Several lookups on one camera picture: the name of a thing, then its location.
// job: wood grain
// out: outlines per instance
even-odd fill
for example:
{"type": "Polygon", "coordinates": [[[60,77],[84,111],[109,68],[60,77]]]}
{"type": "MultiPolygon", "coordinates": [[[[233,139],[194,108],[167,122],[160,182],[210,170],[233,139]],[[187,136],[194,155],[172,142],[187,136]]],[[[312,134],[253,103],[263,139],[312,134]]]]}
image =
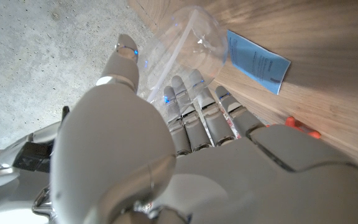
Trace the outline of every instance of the wood grain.
{"type": "Polygon", "coordinates": [[[225,28],[292,61],[274,95],[228,60],[211,84],[225,86],[271,123],[287,116],[358,160],[358,2],[128,0],[156,31],[177,9],[204,7],[225,28]]]}

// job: concrete floor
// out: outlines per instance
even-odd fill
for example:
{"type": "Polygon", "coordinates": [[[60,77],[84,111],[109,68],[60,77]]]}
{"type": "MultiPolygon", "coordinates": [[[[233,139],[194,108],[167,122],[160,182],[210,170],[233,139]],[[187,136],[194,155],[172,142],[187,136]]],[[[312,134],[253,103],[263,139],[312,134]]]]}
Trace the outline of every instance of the concrete floor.
{"type": "Polygon", "coordinates": [[[0,149],[59,121],[100,76],[118,34],[153,33],[126,0],[0,0],[0,149]]]}

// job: blue led light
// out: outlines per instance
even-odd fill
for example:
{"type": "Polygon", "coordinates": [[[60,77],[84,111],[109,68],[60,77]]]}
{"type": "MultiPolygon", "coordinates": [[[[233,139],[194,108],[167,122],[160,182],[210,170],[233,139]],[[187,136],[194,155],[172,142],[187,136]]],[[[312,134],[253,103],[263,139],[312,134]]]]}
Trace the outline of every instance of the blue led light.
{"type": "Polygon", "coordinates": [[[230,95],[230,93],[229,93],[229,92],[228,92],[228,93],[226,93],[225,95],[223,95],[223,96],[219,97],[219,99],[223,98],[223,97],[224,97],[224,96],[226,96],[226,95],[230,95]]]}

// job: orange object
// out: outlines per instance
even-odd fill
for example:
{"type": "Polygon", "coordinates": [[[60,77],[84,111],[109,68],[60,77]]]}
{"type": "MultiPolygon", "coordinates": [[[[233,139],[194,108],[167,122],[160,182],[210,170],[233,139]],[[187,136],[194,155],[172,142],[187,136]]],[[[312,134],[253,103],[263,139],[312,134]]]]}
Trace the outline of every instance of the orange object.
{"type": "Polygon", "coordinates": [[[294,117],[288,117],[285,120],[285,125],[291,128],[295,128],[303,133],[306,133],[315,139],[320,139],[321,137],[321,134],[318,131],[311,130],[310,128],[304,126],[302,123],[297,121],[294,117]]]}

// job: blue paper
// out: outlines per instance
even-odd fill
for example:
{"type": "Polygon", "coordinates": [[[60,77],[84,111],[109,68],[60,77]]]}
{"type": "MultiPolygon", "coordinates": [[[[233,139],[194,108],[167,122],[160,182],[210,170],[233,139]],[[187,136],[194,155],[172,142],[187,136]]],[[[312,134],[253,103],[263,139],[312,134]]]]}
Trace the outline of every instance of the blue paper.
{"type": "Polygon", "coordinates": [[[291,61],[229,30],[227,41],[233,65],[272,93],[278,94],[291,61]]]}

